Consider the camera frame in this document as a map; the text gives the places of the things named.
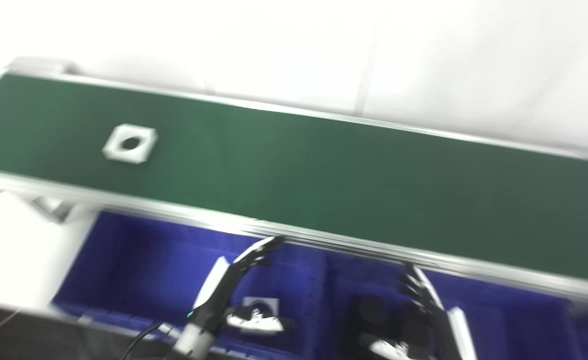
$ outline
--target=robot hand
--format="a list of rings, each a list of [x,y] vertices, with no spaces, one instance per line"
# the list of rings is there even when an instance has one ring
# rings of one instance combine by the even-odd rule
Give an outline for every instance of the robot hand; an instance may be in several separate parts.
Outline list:
[[[234,312],[230,313],[228,310],[232,294],[249,269],[255,265],[268,265],[265,255],[275,252],[281,243],[282,236],[267,237],[251,244],[232,264],[224,256],[216,260],[196,296],[193,310],[188,315],[189,322],[176,341],[168,360],[203,360],[230,320],[232,324],[240,324],[241,321],[237,321],[239,316],[233,316]],[[276,322],[279,322],[278,319],[267,323],[255,321],[256,324],[271,325]]]
[[[406,262],[406,273],[399,276],[404,283],[399,292],[412,297],[425,312],[434,333],[438,360],[476,360],[472,335],[463,310],[454,307],[446,311],[432,282],[411,262]]]

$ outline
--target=blue bin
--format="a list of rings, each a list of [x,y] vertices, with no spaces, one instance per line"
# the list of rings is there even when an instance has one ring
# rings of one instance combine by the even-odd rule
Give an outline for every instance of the blue bin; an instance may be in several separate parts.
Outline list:
[[[216,259],[229,261],[255,237],[104,212],[53,302],[94,321],[140,331],[152,321],[186,322]],[[271,336],[223,331],[214,348],[257,360],[349,360],[340,339],[350,301],[374,294],[397,309],[402,267],[379,260],[285,243],[256,266],[232,298],[280,299],[296,321]],[[442,273],[426,272],[446,307],[464,310],[479,360],[582,360],[566,300]]]

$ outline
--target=small white part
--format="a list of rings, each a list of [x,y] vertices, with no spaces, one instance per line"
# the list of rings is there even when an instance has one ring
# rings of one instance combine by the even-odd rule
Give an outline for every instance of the small white part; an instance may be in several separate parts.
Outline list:
[[[248,248],[245,249],[245,251],[243,251],[239,256],[237,256],[236,259],[234,259],[234,262],[237,263],[237,262],[241,261],[249,253],[252,253],[252,251],[255,251],[259,248],[262,248],[266,244],[270,243],[272,240],[274,240],[275,237],[276,236],[267,237],[266,239],[262,239],[262,240],[256,241],[255,243],[251,244]]]
[[[234,314],[227,315],[227,325],[249,331],[268,331],[270,333],[285,331],[278,317],[263,317],[263,314],[257,309],[253,310],[252,318],[249,320],[234,316]]]
[[[198,295],[196,295],[196,300],[194,300],[193,309],[198,308],[203,305],[205,301],[210,299],[212,293],[221,282],[223,275],[228,271],[228,268],[230,268],[230,263],[225,256],[216,259],[216,262],[214,262],[214,266],[212,266],[209,274],[207,274],[203,285],[201,285],[200,290],[198,290]]]
[[[137,139],[138,145],[131,149],[124,148],[123,142],[131,138]],[[157,131],[155,129],[123,123],[114,127],[102,148],[102,153],[110,160],[141,164],[148,159],[156,142]]]
[[[447,312],[447,316],[452,326],[452,332],[454,332],[460,357],[463,360],[477,360],[477,352],[474,350],[474,342],[472,342],[472,334],[465,312],[460,307],[453,307]]]
[[[372,342],[369,351],[388,360],[411,360],[406,347],[400,344],[394,346],[382,339]]]
[[[278,298],[274,297],[255,297],[255,296],[244,296],[243,297],[243,306],[250,306],[253,307],[255,305],[264,305],[269,309],[269,314],[273,317],[279,316],[279,304],[280,301]],[[276,332],[273,331],[252,331],[246,328],[241,328],[242,334],[249,334],[249,335],[261,335],[261,336],[270,336],[276,335]]]
[[[439,294],[436,293],[434,285],[432,285],[432,281],[430,281],[429,278],[425,276],[425,273],[418,266],[415,266],[414,269],[416,271],[416,275],[420,279],[420,282],[422,282],[422,285],[425,287],[425,289],[427,289],[427,291],[429,291],[432,299],[434,299],[434,303],[436,303],[439,308],[443,309],[443,303],[441,302]]]

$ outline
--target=white wall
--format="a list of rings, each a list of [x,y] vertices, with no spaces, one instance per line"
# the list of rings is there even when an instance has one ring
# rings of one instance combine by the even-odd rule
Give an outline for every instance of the white wall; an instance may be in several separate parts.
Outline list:
[[[588,151],[588,1],[0,0],[89,75]]]

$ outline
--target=white square block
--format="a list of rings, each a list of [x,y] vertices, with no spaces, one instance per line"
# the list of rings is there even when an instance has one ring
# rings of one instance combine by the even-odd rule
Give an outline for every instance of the white square block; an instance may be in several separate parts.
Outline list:
[[[136,139],[138,144],[134,148],[125,148],[125,141]],[[157,131],[150,127],[123,123],[114,127],[102,153],[110,160],[141,164],[145,162],[157,142]]]

